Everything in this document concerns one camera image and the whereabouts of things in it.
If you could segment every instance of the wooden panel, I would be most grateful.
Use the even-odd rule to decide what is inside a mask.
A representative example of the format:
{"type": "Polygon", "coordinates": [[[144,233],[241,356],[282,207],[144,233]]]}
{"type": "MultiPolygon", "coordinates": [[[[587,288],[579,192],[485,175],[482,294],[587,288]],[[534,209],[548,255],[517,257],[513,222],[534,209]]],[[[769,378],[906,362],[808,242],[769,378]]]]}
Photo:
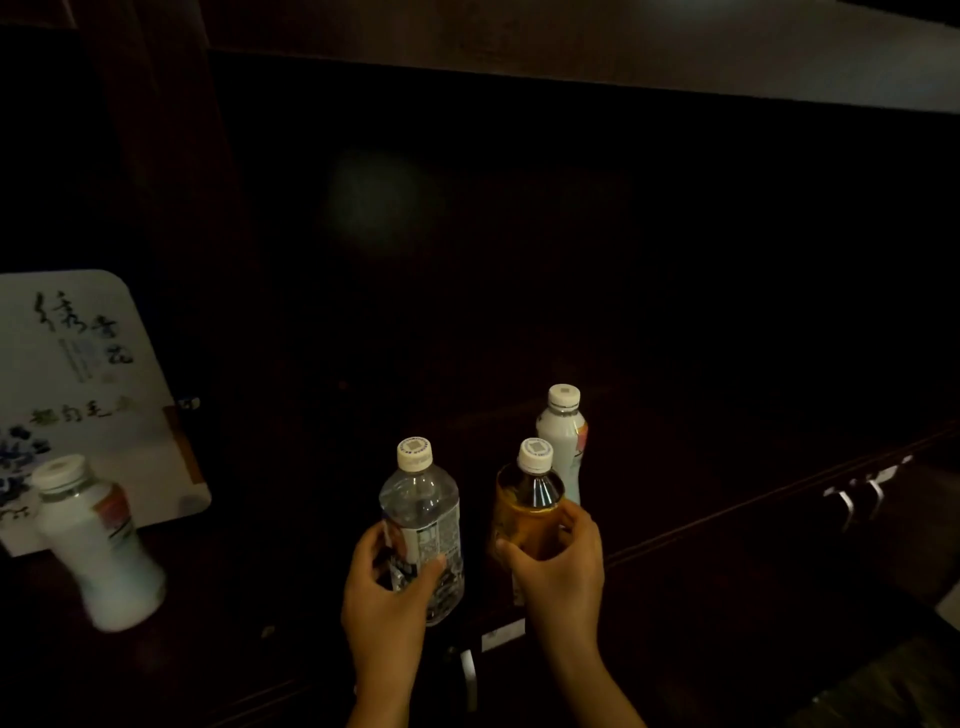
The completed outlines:
{"type": "Polygon", "coordinates": [[[960,110],[960,33],[840,3],[202,0],[202,5],[211,43],[222,49],[960,110]]]}
{"type": "Polygon", "coordinates": [[[73,28],[67,0],[0,0],[0,23],[73,28]]]}

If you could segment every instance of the clear water bottle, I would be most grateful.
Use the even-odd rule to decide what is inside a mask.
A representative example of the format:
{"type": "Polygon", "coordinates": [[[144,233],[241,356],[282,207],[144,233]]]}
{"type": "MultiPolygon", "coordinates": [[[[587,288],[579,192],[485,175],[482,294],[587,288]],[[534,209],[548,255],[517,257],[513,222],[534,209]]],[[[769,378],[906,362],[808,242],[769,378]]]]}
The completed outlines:
{"type": "Polygon", "coordinates": [[[430,441],[409,437],[396,446],[399,469],[380,489],[390,579],[398,592],[417,578],[423,565],[446,555],[446,570],[426,608],[426,623],[443,620],[464,595],[460,550],[460,492],[449,473],[433,462],[430,441]]]}

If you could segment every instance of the metal handle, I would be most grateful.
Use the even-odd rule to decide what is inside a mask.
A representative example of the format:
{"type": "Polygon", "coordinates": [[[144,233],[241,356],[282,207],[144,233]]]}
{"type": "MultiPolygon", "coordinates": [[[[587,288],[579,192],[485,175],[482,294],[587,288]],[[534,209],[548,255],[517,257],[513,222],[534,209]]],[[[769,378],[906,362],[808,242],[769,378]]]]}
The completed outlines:
{"type": "Polygon", "coordinates": [[[846,491],[839,491],[836,488],[827,488],[824,491],[824,497],[829,496],[839,496],[843,499],[844,503],[847,504],[847,520],[843,524],[843,528],[840,529],[840,533],[846,533],[847,529],[850,528],[850,524],[853,523],[853,514],[856,511],[856,507],[853,505],[853,498],[851,498],[846,491]]]}
{"type": "Polygon", "coordinates": [[[883,489],[880,488],[879,483],[877,483],[874,479],[871,478],[867,482],[870,483],[871,486],[873,486],[874,490],[876,491],[876,505],[874,506],[874,510],[870,514],[870,520],[872,521],[874,518],[876,518],[876,514],[880,512],[880,504],[883,502],[884,494],[883,494],[883,489]]]}

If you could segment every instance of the white milk bottle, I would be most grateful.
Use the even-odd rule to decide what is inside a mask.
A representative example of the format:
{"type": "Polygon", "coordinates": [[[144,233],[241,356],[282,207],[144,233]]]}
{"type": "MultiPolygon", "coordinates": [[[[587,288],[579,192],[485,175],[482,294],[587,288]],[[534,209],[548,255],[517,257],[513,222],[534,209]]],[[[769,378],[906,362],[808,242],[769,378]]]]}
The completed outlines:
{"type": "Polygon", "coordinates": [[[580,502],[580,464],[587,446],[587,420],[580,414],[580,390],[572,384],[554,384],[547,407],[537,418],[537,436],[553,446],[553,470],[566,488],[565,495],[580,502]]]}
{"type": "Polygon", "coordinates": [[[166,575],[143,550],[123,489],[97,477],[82,455],[44,463],[31,482],[36,529],[77,580],[93,625],[119,632],[155,612],[166,575]]]}
{"type": "Polygon", "coordinates": [[[384,533],[390,556],[390,580],[398,592],[417,578],[423,565],[446,555],[446,569],[426,608],[434,625],[464,595],[464,560],[460,551],[460,492],[449,473],[433,462],[424,437],[408,437],[396,446],[399,469],[380,489],[384,533]]]}

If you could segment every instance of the white bottle cap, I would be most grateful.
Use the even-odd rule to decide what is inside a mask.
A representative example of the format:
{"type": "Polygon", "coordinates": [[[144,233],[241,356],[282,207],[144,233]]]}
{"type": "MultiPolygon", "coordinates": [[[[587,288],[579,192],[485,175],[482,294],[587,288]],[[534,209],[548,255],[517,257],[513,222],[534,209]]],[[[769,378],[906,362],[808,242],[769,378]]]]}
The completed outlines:
{"type": "Polygon", "coordinates": [[[579,406],[580,390],[572,384],[554,384],[547,399],[555,407],[570,409],[579,406]]]}
{"type": "Polygon", "coordinates": [[[516,457],[520,469],[530,475],[540,475],[553,465],[553,448],[546,440],[528,437],[520,443],[520,454],[516,457]]]}
{"type": "Polygon", "coordinates": [[[82,455],[64,455],[44,463],[30,476],[30,482],[41,491],[56,491],[59,488],[82,483],[93,475],[86,458],[82,455]]]}
{"type": "Polygon", "coordinates": [[[433,463],[433,448],[425,437],[408,437],[396,446],[396,464],[405,473],[425,471],[433,463]]]}

